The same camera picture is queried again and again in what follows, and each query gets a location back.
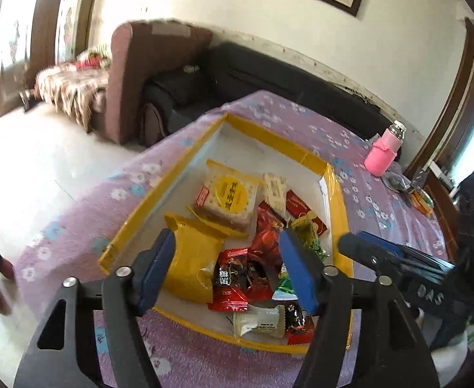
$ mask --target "sofa armrest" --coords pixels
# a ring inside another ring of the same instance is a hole
[[[174,21],[129,22],[111,39],[113,64],[106,91],[105,137],[123,144],[137,129],[144,82],[196,58],[212,32]]]

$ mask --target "yellow snack package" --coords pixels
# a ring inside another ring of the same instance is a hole
[[[191,206],[186,206],[187,210],[191,212],[197,219],[201,220],[204,224],[210,226],[211,228],[215,228],[222,232],[228,238],[235,238],[235,239],[244,239],[248,237],[247,233],[240,232],[238,230],[229,228],[228,226],[224,226],[220,223],[214,222],[212,220],[208,220],[206,217],[200,216],[197,214],[197,211],[194,210]]]
[[[241,232],[251,223],[262,181],[208,159],[209,171],[197,194],[195,213]]]
[[[165,213],[165,221],[176,237],[176,253],[163,287],[180,299],[211,303],[215,264],[226,235],[169,211]]]

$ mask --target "red candy wrapper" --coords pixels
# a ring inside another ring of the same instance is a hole
[[[287,344],[307,344],[314,336],[314,321],[309,313],[292,303],[285,306],[285,332]]]
[[[265,201],[257,206],[257,233],[248,256],[253,261],[258,261],[264,267],[282,267],[282,257],[278,248],[278,232],[284,228],[283,219],[280,218]]]
[[[246,276],[248,280],[248,288],[246,289],[248,302],[271,299],[271,285],[267,279],[264,268],[259,262],[248,261]]]
[[[286,205],[287,211],[291,213],[295,218],[299,218],[303,215],[308,214],[310,219],[318,226],[316,233],[318,236],[325,233],[327,230],[327,226],[321,221],[321,219],[313,212],[307,204],[303,202],[303,200],[298,197],[293,190],[287,191],[287,198],[286,198]]]
[[[214,275],[214,301],[208,308],[214,311],[245,311],[248,299],[246,287],[246,260],[248,248],[228,249],[219,254]]]

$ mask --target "white tiled floor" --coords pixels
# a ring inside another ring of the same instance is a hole
[[[15,262],[46,223],[141,150],[87,135],[47,104],[0,118],[1,254]],[[12,386],[36,322],[15,287],[0,281],[13,307],[0,315],[0,378]]]

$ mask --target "yellow circular label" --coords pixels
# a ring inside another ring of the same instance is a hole
[[[233,176],[219,178],[215,183],[215,194],[219,207],[230,213],[239,213],[248,204],[246,188]]]

